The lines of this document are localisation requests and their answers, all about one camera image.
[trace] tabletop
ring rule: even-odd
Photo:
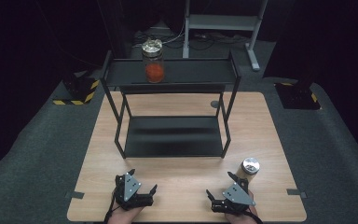
[[[119,92],[112,92],[120,104]],[[211,101],[218,94],[146,94],[131,95],[133,115],[214,114]],[[128,122],[124,118],[120,141],[125,143]],[[158,184],[154,204],[146,207],[137,222],[227,222],[223,214],[211,210],[205,190],[216,199],[232,185],[227,175],[235,173],[247,157],[257,158],[260,171],[249,189],[255,196],[257,213],[263,221],[304,221],[307,218],[296,189],[289,164],[277,135],[263,94],[238,92],[228,121],[231,144],[225,158],[127,158],[123,160],[114,143],[117,122],[106,99],[89,142],[89,148],[76,184],[82,199],[73,198],[67,217],[71,221],[102,221],[111,202],[115,176],[135,169],[134,177],[142,183],[139,193],[147,193]],[[222,142],[225,132],[221,130]]]

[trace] gray carpet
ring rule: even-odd
[[[190,44],[201,48],[206,43]],[[261,71],[256,73],[243,43],[190,49],[190,57],[226,57],[228,49],[240,54],[241,91],[265,95],[298,189],[307,195],[304,223],[358,223],[358,146],[320,86],[311,89],[322,110],[282,108],[273,83],[291,80],[262,78],[273,48],[274,43],[257,41]],[[132,55],[140,56],[139,49]],[[167,58],[181,55],[181,49],[165,49]],[[48,100],[23,129],[0,161],[0,223],[71,223],[66,194],[75,189],[102,99],[100,85],[88,105],[53,105]]]

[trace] shelf frame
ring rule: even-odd
[[[117,120],[115,144],[123,159],[128,157],[221,157],[231,142],[228,119],[241,82],[238,60],[230,52],[225,59],[169,59],[166,78],[157,84],[145,81],[140,60],[114,60],[103,71],[101,83]],[[226,86],[232,93],[227,106],[223,101]],[[111,89],[121,92],[120,110]],[[218,94],[214,116],[133,116],[127,95],[159,93]],[[119,143],[125,112],[130,117],[126,146]],[[222,143],[219,116],[225,126]]]

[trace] shelf leg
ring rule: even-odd
[[[116,121],[118,122],[120,119],[120,116],[118,115],[115,102],[113,100],[112,94],[110,93],[109,88],[107,87],[106,80],[104,78],[100,79],[101,84],[103,86],[103,90],[106,94],[107,100],[109,101],[110,106],[112,107],[113,114],[115,115]]]
[[[221,101],[221,109],[222,109],[222,116],[223,116],[223,122],[225,123],[225,131],[226,131],[226,143],[225,143],[225,147],[223,148],[222,154],[221,154],[221,158],[224,159],[229,147],[229,144],[231,143],[231,135],[229,133],[229,128],[228,128],[228,117],[229,114],[227,114],[226,110],[225,110],[225,105],[223,103],[223,98],[220,99]]]
[[[123,102],[121,103],[121,109],[120,109],[120,116],[119,120],[117,121],[117,129],[116,129],[116,135],[115,135],[115,144],[117,146],[118,151],[121,154],[121,157],[123,159],[126,159],[126,153],[123,150],[123,147],[121,146],[120,142],[118,141],[118,138],[120,137],[120,131],[121,131],[121,124],[123,122],[124,117],[124,107],[126,107],[126,99],[123,99]]]
[[[190,0],[186,0],[186,14],[185,14],[185,42],[183,43],[183,58],[188,58],[188,26],[190,20]]]
[[[245,45],[246,51],[248,52],[249,59],[252,64],[252,69],[256,72],[260,71],[260,66],[258,65],[257,58],[255,57],[254,46],[255,41],[257,39],[258,31],[261,26],[261,21],[263,20],[264,12],[266,11],[268,1],[269,0],[263,0],[263,2],[261,3],[260,11],[258,12],[257,22],[255,23],[255,29],[252,32],[251,43]]]

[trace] can lid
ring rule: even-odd
[[[152,40],[148,38],[142,44],[142,53],[146,57],[157,57],[162,52],[162,42],[159,39]]]
[[[260,163],[256,158],[246,158],[242,163],[242,170],[248,175],[255,175],[260,170]]]

